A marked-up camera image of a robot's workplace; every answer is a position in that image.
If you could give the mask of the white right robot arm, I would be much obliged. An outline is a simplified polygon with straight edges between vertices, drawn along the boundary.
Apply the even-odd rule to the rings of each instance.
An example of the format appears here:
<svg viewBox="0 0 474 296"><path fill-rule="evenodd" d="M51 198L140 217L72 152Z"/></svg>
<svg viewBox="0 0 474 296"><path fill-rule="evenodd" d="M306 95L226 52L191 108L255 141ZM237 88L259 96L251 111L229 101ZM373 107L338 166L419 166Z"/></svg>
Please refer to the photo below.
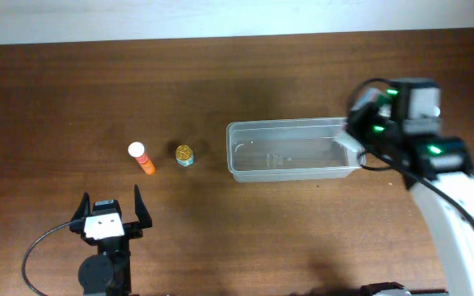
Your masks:
<svg viewBox="0 0 474 296"><path fill-rule="evenodd" d="M370 78L350 94L346 132L402 175L430 231L450 295L474 295L474 164L443 136L441 89L427 78Z"/></svg>

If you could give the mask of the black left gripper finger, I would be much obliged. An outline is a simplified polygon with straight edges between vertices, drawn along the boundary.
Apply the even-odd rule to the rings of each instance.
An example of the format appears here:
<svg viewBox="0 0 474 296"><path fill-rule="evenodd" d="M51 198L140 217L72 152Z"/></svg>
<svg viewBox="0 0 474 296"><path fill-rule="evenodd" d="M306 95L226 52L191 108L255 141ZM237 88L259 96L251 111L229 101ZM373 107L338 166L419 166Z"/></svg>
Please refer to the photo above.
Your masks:
<svg viewBox="0 0 474 296"><path fill-rule="evenodd" d="M87 192L83 193L83 197L75 213L71 218L71 222L82 222L91 212L90 196Z"/></svg>
<svg viewBox="0 0 474 296"><path fill-rule="evenodd" d="M142 200L142 194L138 185L134 185L134 204L135 204L135 215L138 218L138 222L142 229L151 228L153 226L152 218Z"/></svg>

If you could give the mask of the white green medicine box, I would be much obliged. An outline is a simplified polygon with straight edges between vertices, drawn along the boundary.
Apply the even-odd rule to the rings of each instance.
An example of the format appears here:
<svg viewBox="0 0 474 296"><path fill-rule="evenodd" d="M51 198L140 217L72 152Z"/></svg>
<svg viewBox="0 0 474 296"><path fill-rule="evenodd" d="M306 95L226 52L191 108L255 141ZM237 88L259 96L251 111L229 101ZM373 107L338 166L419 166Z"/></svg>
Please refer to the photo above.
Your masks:
<svg viewBox="0 0 474 296"><path fill-rule="evenodd" d="M387 104L389 100L390 97L387 93L382 92L380 89L370 87L367 90L364 90L358 99L355 99L351 111L358 111L369 103L375 103L378 106L382 106Z"/></svg>

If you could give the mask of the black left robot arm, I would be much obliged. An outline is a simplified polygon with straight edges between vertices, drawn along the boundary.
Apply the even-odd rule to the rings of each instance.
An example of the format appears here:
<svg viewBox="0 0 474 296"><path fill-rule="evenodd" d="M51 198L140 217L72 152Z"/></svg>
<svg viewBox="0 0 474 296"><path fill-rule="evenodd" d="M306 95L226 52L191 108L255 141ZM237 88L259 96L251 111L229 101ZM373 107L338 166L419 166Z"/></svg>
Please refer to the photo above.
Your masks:
<svg viewBox="0 0 474 296"><path fill-rule="evenodd" d="M71 218L70 231L97 248L97 253L85 259L78 270L84 295L124 296L132 292L129 243L142 238L143 230L152 226L139 186L133 191L136 221L122 221L117 200L92 204L88 193Z"/></svg>

